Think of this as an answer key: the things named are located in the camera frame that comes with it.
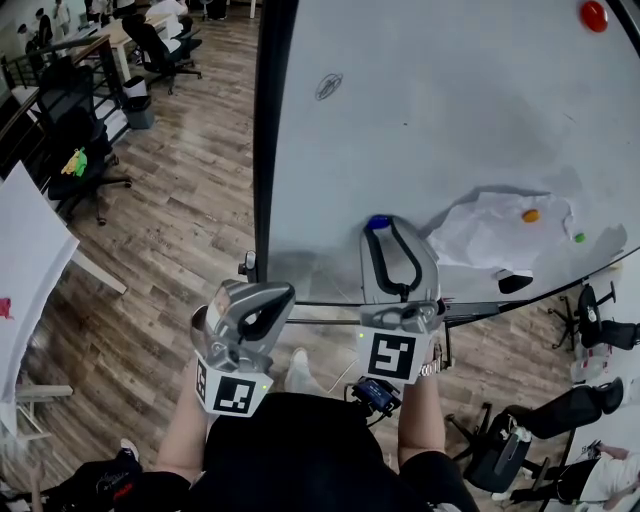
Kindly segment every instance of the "black office chair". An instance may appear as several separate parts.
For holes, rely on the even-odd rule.
[[[571,348],[575,348],[575,335],[580,333],[580,342],[584,348],[592,348],[601,343],[606,343],[622,350],[632,350],[640,343],[640,325],[631,323],[620,323],[611,320],[600,319],[599,306],[608,300],[616,302],[616,289],[613,281],[610,282],[611,291],[596,299],[596,295],[591,285],[584,285],[580,297],[578,298],[578,309],[571,313],[568,297],[560,297],[564,301],[567,313],[560,313],[555,309],[549,309],[549,314],[555,314],[565,323],[565,331],[559,343],[553,345],[556,349],[562,346],[564,341],[571,339]]]
[[[103,185],[123,183],[132,186],[128,176],[105,178],[109,165],[117,165],[118,157],[112,147],[104,122],[96,118],[93,97],[93,69],[90,66],[75,68],[70,57],[60,59],[49,66],[38,91],[38,107],[42,122],[50,134],[48,148],[43,159],[43,169],[50,177],[47,193],[60,204],[56,211],[65,211],[67,222],[73,219],[73,210],[89,197],[96,204],[96,220],[103,226],[106,220],[98,208],[98,188]],[[62,174],[62,169],[74,152],[84,148],[87,167],[81,177]]]
[[[505,492],[515,480],[520,467],[539,470],[534,489],[544,481],[549,460],[542,466],[526,460],[531,442],[522,441],[514,427],[523,427],[539,439],[550,439],[578,427],[590,425],[602,414],[611,414],[622,403],[624,387],[621,379],[599,387],[578,386],[539,407],[511,405],[498,414],[491,425],[492,405],[485,403],[484,418],[471,433],[453,414],[446,420],[469,442],[469,447],[455,456],[459,461],[471,456],[464,477],[472,485],[489,492]]]
[[[186,66],[195,66],[193,59],[190,58],[191,51],[202,44],[202,41],[192,39],[195,32],[175,38],[180,41],[180,47],[169,52],[155,28],[145,23],[145,17],[142,14],[123,18],[122,28],[140,47],[144,69],[151,73],[160,74],[149,82],[149,86],[159,80],[169,78],[169,94],[173,94],[176,75],[197,75],[198,80],[202,78],[200,71],[185,69]]]

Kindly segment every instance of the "railing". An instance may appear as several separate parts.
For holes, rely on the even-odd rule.
[[[40,163],[47,146],[49,134],[37,108],[37,87],[42,72],[57,59],[70,55],[75,66],[89,65],[93,69],[93,96],[96,110],[111,100],[113,108],[100,118],[106,123],[109,117],[122,108],[125,101],[122,84],[116,68],[109,38],[90,37],[49,46],[17,59],[2,63],[7,83],[29,91],[35,88],[13,117],[0,129],[0,177],[6,177],[13,166],[22,160],[36,184],[44,186],[46,176],[40,173]]]

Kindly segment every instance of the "white paper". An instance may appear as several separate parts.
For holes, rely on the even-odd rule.
[[[529,210],[538,210],[537,222],[524,222]],[[572,223],[570,204],[552,194],[482,192],[477,201],[454,206],[427,240],[440,265],[530,270],[541,253],[571,240]]]
[[[16,165],[0,185],[0,299],[11,299],[12,317],[0,316],[0,402],[15,396],[29,338],[77,246],[22,163]]]

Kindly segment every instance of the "wooden floor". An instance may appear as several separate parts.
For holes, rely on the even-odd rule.
[[[221,280],[253,248],[252,117],[259,19],[232,7],[226,22],[200,24],[204,44],[194,57],[203,80],[179,76],[175,95],[153,89],[153,129],[118,142],[119,171],[132,189],[105,190],[108,224],[80,208],[72,229],[81,248],[124,281],[124,296],[71,266],[51,295],[24,359],[36,382],[70,384],[72,398],[44,406],[42,423],[55,434],[26,452],[0,448],[0,471],[26,487],[25,465],[44,459],[47,484],[67,478],[85,461],[110,458],[127,437],[149,466],[171,418],[180,373],[191,354],[189,318],[208,303]],[[483,402],[499,411],[537,406],[568,389],[570,356],[552,351],[560,325],[546,309],[551,298],[452,331],[456,365],[440,377],[443,406],[470,426]],[[325,311],[306,311],[311,316]],[[288,326],[277,346],[274,373],[286,370],[297,346],[310,352],[312,371],[326,388],[355,359],[350,331]],[[344,381],[357,378],[355,369]],[[342,386],[334,394],[341,396]],[[375,427],[392,467],[397,466],[395,419]],[[566,437],[536,442],[532,459],[558,456]],[[448,431],[452,454],[464,447]],[[482,510],[495,510],[474,491]],[[534,510],[537,505],[529,505]]]

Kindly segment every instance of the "black cable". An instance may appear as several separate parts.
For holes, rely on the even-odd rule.
[[[381,415],[380,415],[380,417],[379,417],[376,421],[374,421],[374,422],[372,422],[372,423],[369,423],[369,424],[367,425],[367,428],[371,428],[371,427],[373,427],[376,423],[381,422],[381,421],[382,421],[383,419],[385,419],[385,418],[386,418],[386,416],[385,416],[384,414],[381,414]]]

